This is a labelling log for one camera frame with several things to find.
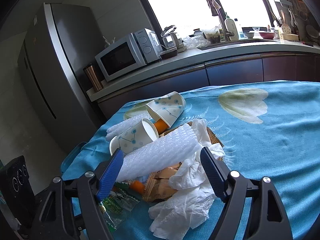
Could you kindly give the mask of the white foam fruit net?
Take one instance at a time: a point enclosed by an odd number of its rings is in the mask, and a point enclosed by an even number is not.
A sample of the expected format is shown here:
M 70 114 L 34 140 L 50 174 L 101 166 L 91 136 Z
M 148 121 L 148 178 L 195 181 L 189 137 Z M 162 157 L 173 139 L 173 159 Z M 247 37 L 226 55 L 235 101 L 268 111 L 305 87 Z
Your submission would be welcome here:
M 124 157 L 117 182 L 134 180 L 171 165 L 184 162 L 200 149 L 196 132 L 183 124 Z

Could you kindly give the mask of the white microwave oven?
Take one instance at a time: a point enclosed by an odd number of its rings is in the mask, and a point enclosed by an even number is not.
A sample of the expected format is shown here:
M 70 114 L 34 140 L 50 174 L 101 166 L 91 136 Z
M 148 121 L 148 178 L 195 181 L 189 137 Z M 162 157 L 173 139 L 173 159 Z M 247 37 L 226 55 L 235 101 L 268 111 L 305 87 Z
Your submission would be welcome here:
M 95 56 L 107 82 L 161 59 L 156 33 L 143 28 L 120 38 Z

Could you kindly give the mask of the silver refrigerator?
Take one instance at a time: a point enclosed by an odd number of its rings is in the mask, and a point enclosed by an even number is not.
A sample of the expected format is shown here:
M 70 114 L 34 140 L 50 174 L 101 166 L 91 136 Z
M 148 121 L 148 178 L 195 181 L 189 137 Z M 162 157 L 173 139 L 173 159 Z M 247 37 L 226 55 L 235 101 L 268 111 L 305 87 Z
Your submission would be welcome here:
M 103 50 L 89 7 L 44 3 L 33 17 L 18 57 L 26 94 L 39 119 L 65 152 L 91 139 L 105 121 L 87 91 L 85 68 Z

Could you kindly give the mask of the black appliance with dials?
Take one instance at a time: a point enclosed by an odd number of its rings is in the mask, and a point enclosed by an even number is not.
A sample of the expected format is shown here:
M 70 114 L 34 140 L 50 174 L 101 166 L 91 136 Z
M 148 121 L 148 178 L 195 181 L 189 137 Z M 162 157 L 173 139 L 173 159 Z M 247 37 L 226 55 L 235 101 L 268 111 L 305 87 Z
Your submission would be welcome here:
M 30 228 L 35 213 L 35 195 L 24 156 L 12 159 L 1 168 L 1 193 L 21 226 Z

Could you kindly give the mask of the clear green plastic bag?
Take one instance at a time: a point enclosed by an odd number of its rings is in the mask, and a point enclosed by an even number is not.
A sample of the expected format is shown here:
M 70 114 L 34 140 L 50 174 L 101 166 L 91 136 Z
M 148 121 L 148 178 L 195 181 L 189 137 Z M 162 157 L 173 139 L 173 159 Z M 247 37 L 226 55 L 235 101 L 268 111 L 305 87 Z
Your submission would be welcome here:
M 100 203 L 100 211 L 111 231 L 116 231 L 120 224 L 129 218 L 140 198 L 130 189 L 132 181 L 116 182 L 108 197 Z

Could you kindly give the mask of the electric kettle on counter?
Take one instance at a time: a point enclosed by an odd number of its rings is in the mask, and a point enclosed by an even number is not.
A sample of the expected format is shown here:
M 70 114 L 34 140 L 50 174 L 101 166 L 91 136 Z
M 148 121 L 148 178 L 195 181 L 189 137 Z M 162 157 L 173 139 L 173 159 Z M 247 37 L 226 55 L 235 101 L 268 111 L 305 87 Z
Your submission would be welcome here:
M 186 51 L 186 47 L 183 44 L 182 39 L 176 32 L 176 25 L 170 25 L 165 27 L 164 30 L 161 32 L 161 38 L 164 43 L 164 49 L 172 49 L 176 48 L 178 53 L 182 53 Z

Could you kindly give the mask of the orange peel piece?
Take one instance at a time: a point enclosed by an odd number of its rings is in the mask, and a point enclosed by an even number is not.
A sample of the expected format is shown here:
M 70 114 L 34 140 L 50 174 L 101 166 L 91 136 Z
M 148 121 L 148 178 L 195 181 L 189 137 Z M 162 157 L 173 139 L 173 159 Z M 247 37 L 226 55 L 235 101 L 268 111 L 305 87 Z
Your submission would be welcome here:
M 162 119 L 159 119 L 158 121 L 156 121 L 154 123 L 154 126 L 157 129 L 157 132 L 159 134 L 162 134 L 164 131 L 166 131 L 169 128 L 169 126 Z

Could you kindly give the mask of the white soap dispenser bottle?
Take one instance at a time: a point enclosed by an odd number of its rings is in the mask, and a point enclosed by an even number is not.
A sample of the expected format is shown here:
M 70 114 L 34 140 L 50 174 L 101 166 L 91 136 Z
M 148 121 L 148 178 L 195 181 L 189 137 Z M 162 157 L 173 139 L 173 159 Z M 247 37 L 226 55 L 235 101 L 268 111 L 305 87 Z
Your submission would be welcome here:
M 228 15 L 226 15 L 226 19 L 224 21 L 226 26 L 226 34 L 229 41 L 237 41 L 239 39 L 239 34 L 236 28 L 236 23 L 233 19 L 231 19 Z

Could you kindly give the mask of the blue floral tablecloth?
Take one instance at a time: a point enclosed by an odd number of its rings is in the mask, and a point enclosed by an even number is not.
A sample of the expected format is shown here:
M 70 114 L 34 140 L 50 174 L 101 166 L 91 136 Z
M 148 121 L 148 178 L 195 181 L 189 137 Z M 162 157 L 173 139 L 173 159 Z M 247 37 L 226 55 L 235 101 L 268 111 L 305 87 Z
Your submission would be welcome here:
M 244 177 L 268 176 L 284 204 L 293 239 L 303 239 L 319 215 L 319 83 L 272 81 L 209 86 L 182 92 L 187 105 L 174 124 L 206 119 L 223 144 L 225 162 Z M 154 97 L 127 102 L 81 149 L 62 175 L 75 179 L 110 157 L 107 129 Z M 231 109 L 252 116 L 251 122 Z M 150 205 L 140 202 L 113 235 L 114 239 L 160 239 L 149 230 Z

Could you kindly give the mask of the copper thermos bottle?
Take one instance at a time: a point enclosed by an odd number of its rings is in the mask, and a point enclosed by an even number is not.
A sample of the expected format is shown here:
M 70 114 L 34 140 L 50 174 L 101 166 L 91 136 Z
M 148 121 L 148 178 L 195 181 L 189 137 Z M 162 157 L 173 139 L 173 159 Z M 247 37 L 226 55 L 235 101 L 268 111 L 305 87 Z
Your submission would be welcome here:
M 84 68 L 84 72 L 92 83 L 93 89 L 95 92 L 102 90 L 103 85 L 98 79 L 98 76 L 95 73 L 95 68 L 93 64 L 89 64 Z

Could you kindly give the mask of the red bowl on counter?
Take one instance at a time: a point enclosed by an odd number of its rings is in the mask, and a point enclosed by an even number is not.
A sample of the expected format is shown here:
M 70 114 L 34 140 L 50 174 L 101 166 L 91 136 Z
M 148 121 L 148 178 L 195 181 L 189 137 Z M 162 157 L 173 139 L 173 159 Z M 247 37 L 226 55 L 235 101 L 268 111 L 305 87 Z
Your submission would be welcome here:
M 273 40 L 274 32 L 260 31 L 259 35 L 265 40 Z

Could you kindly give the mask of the white tissue paper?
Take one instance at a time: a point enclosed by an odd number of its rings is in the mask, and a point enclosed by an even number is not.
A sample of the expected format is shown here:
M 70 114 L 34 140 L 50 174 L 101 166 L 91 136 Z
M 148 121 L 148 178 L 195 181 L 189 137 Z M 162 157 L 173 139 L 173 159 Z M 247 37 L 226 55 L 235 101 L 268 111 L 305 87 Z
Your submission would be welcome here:
M 200 150 L 185 159 L 169 186 L 177 192 L 168 200 L 149 208 L 153 220 L 149 230 L 161 239 L 183 239 L 189 229 L 200 226 L 209 218 L 216 198 L 200 161 Z

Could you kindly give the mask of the dotted paper cup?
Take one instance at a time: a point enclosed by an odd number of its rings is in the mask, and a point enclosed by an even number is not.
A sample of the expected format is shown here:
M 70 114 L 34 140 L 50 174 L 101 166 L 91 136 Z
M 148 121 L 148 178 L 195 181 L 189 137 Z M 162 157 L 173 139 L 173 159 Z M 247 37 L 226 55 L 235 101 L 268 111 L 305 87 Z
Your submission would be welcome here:
M 155 98 L 146 104 L 146 109 L 152 119 L 162 120 L 169 128 L 180 117 L 186 107 L 186 101 L 178 92 Z
M 143 118 L 111 140 L 110 154 L 112 155 L 117 149 L 120 149 L 127 155 L 158 138 L 159 134 L 154 124 L 149 119 Z

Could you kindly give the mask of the blue plastic trash bin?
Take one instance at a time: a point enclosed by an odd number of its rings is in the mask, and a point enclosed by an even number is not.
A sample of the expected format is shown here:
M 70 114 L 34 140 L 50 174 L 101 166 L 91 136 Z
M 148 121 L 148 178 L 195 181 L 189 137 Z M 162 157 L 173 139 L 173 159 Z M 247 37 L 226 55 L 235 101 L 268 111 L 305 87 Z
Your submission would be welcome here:
M 76 156 L 81 152 L 82 147 L 85 146 L 86 144 L 87 142 L 79 143 L 78 145 L 75 146 L 75 148 L 71 150 L 71 152 L 67 155 L 67 157 L 65 157 L 65 159 L 60 165 L 61 174 L 65 173 L 65 171 L 67 170 L 67 168 L 69 168 L 69 166 L 71 165 L 73 160 L 76 158 Z

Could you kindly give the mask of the chrome kitchen faucet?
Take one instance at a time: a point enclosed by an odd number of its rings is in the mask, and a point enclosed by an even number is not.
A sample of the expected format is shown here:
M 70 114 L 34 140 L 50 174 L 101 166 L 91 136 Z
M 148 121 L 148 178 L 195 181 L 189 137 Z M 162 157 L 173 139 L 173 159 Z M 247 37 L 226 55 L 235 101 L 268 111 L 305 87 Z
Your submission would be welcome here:
M 222 17 L 222 14 L 220 12 L 221 6 L 217 3 L 216 0 L 206 0 L 208 7 L 211 10 L 212 16 L 218 16 L 219 21 L 221 24 L 221 27 L 223 29 L 223 35 L 226 41 L 231 41 L 231 37 L 234 36 L 233 32 L 229 32 L 225 25 L 225 20 Z

